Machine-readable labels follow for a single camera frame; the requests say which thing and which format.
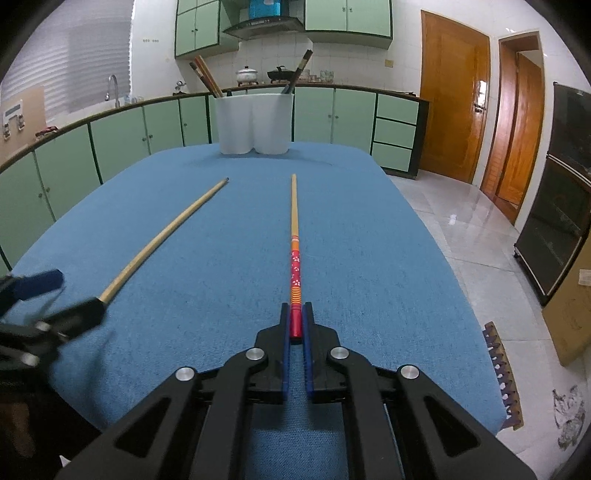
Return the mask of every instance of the range hood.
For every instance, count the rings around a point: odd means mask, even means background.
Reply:
[[[304,25],[298,18],[274,15],[272,17],[246,20],[225,29],[223,32],[240,38],[240,40],[250,40],[252,38],[262,37],[263,35],[293,31],[305,31]]]

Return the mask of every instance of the window blind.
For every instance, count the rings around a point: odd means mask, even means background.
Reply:
[[[134,0],[65,0],[17,55],[2,81],[1,98],[43,85],[49,123],[104,102],[111,74],[119,95],[129,93],[133,6]]]

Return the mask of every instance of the white tiled wall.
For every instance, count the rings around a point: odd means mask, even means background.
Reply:
[[[132,27],[133,94],[151,98],[170,95],[175,82],[183,78],[189,91],[203,91],[188,62],[174,61],[174,19],[177,0],[136,0]],[[302,16],[303,0],[293,1],[293,15]],[[403,92],[420,91],[421,84],[421,10],[451,18],[488,35],[491,39],[491,85],[489,114],[473,184],[479,186],[491,149],[499,88],[499,39],[527,31],[539,31],[544,54],[545,110],[537,161],[530,188],[519,213],[516,228],[521,230],[531,209],[550,143],[553,112],[553,82],[590,90],[589,82],[560,37],[549,23],[525,0],[392,0],[394,41],[389,50],[372,47],[313,44],[305,34],[281,34],[244,41],[237,52],[206,59],[222,87],[235,85],[235,72],[248,65],[266,72],[278,65],[293,69],[307,48],[314,50],[309,63],[313,74],[333,70],[336,83],[348,83]],[[142,38],[156,38],[145,43]],[[384,66],[384,60],[394,67]]]

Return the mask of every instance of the drawer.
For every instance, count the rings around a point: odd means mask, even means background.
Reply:
[[[378,116],[416,125],[417,115],[418,102],[383,93],[378,95]]]
[[[412,148],[416,127],[392,120],[377,118],[375,120],[374,141]]]
[[[371,156],[380,167],[393,168],[394,170],[408,172],[410,155],[412,153],[413,151],[408,148],[374,143]]]

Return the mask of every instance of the table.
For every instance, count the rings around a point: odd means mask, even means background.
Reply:
[[[104,429],[178,367],[221,366],[278,322],[290,288],[290,184],[298,177],[303,301],[374,365],[419,366],[490,431],[505,410],[485,341],[421,220],[355,148],[295,143],[285,155],[216,144],[152,155],[91,193],[14,274],[59,268],[66,285],[15,306],[12,323],[98,296],[163,227],[220,179],[229,184],[146,261],[104,324],[67,344],[50,383]],[[254,409],[250,479],[346,478],[340,407],[306,403],[301,347],[287,404]]]

